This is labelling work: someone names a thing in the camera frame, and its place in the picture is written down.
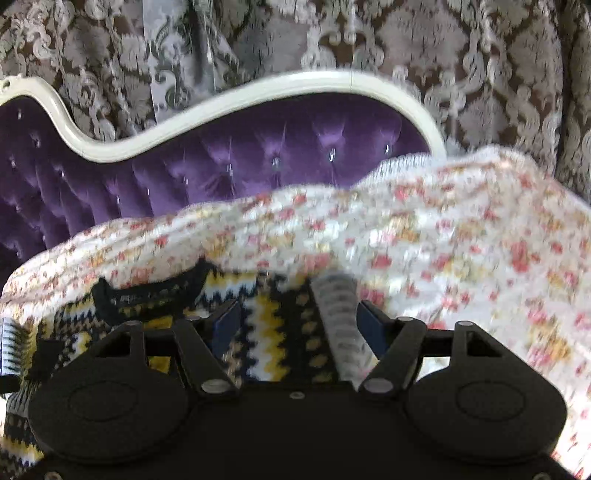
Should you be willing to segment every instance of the damask pattern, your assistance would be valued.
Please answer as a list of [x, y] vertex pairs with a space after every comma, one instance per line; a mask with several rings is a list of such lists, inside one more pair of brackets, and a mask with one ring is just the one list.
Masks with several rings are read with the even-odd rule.
[[582, 0], [17, 0], [0, 17], [0, 76], [45, 78], [95, 138], [250, 79], [355, 68], [422, 101], [451, 153], [517, 147], [586, 200], [590, 49]]

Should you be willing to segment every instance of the yellow and black knit fabric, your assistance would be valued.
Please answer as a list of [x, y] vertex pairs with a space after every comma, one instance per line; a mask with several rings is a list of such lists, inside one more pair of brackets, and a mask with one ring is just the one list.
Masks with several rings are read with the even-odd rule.
[[[145, 329], [168, 328], [179, 316], [205, 317], [230, 299], [240, 301], [245, 325], [224, 358], [233, 380], [338, 380], [306, 277], [224, 272], [202, 259], [192, 270], [160, 283], [115, 290], [101, 279], [29, 333], [22, 352], [21, 389], [7, 401], [2, 469], [10, 476], [20, 475], [43, 457], [28, 425], [27, 407], [54, 371], [123, 322], [140, 320]], [[170, 358], [148, 360], [151, 368], [174, 371]]]

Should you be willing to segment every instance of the purple velvet upholstery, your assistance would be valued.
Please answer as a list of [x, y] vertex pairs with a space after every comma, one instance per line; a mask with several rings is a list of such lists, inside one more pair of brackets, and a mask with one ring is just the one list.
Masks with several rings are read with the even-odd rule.
[[290, 184], [348, 187], [385, 158], [428, 151], [390, 107], [338, 93], [254, 106], [113, 164], [72, 152], [30, 98], [0, 106], [0, 125], [0, 286], [35, 254], [110, 219]]

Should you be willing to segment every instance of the pink floral pattern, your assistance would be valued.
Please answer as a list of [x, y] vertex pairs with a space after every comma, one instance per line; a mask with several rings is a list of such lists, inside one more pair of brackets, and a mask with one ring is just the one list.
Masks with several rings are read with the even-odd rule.
[[[384, 162], [350, 191], [290, 187], [158, 219], [121, 219], [76, 235], [13, 273], [0, 314], [32, 327], [99, 276], [157, 281], [201, 255], [223, 268], [290, 276], [329, 268], [359, 297], [430, 328], [471, 320], [564, 395], [554, 457], [591, 475], [591, 216], [515, 151], [486, 148], [439, 164]], [[425, 361], [425, 372], [441, 368]]]

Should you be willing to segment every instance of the circular pad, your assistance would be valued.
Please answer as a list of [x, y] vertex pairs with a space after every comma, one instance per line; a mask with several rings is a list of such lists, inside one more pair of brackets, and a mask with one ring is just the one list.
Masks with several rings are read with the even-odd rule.
[[101, 464], [149, 453], [178, 428], [188, 406], [174, 378], [129, 361], [95, 359], [57, 372], [28, 412], [43, 450]]
[[498, 358], [422, 378], [408, 390], [405, 409], [448, 455], [492, 465], [550, 453], [567, 415], [542, 376]]

